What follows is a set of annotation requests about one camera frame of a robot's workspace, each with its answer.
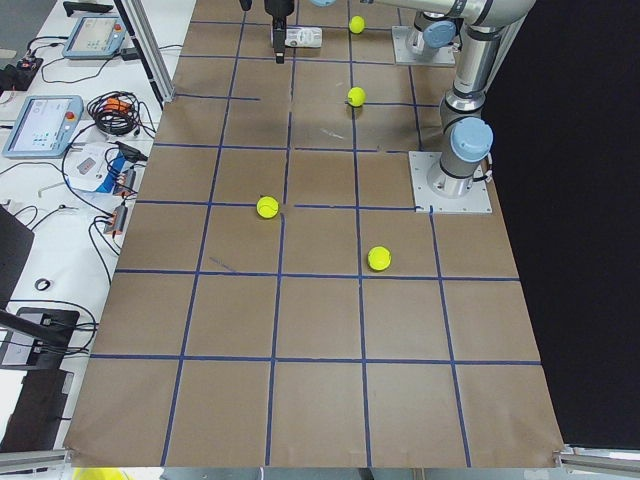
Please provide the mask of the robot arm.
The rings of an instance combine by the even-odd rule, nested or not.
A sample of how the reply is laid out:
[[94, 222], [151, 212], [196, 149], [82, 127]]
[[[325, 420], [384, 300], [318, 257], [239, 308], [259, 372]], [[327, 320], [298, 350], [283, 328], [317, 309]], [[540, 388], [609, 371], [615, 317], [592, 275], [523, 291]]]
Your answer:
[[444, 198], [466, 195], [474, 172], [494, 141], [482, 120], [486, 88], [503, 40], [503, 30], [523, 19], [533, 1], [390, 1], [390, 6], [460, 19], [462, 48], [451, 89], [440, 104], [443, 150], [427, 174], [430, 189]]
[[[294, 1], [264, 2], [264, 10], [272, 18], [270, 39], [278, 64], [284, 63], [287, 48], [320, 49], [322, 46], [320, 27], [287, 26], [287, 18], [294, 9]], [[450, 14], [418, 11], [412, 26], [392, 27], [395, 63], [452, 67], [455, 65], [453, 43], [459, 31]]]

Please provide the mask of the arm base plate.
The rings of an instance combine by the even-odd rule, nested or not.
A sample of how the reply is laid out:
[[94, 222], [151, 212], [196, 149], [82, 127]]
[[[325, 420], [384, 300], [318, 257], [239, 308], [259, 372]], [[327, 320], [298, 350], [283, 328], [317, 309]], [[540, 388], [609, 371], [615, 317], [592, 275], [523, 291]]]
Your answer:
[[396, 65], [454, 67], [451, 45], [438, 49], [428, 46], [422, 34], [412, 26], [393, 26], [392, 41]]
[[485, 171], [479, 164], [467, 179], [448, 176], [441, 152], [410, 151], [409, 170], [414, 209], [419, 213], [486, 215], [493, 212]]

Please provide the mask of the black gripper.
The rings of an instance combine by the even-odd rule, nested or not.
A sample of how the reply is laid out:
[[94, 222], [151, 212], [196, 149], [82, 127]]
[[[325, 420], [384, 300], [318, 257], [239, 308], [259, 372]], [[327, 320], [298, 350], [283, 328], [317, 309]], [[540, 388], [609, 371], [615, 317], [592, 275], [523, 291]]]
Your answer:
[[293, 0], [264, 0], [264, 9], [273, 18], [272, 44], [275, 61], [283, 64], [286, 51], [286, 18], [294, 12]]

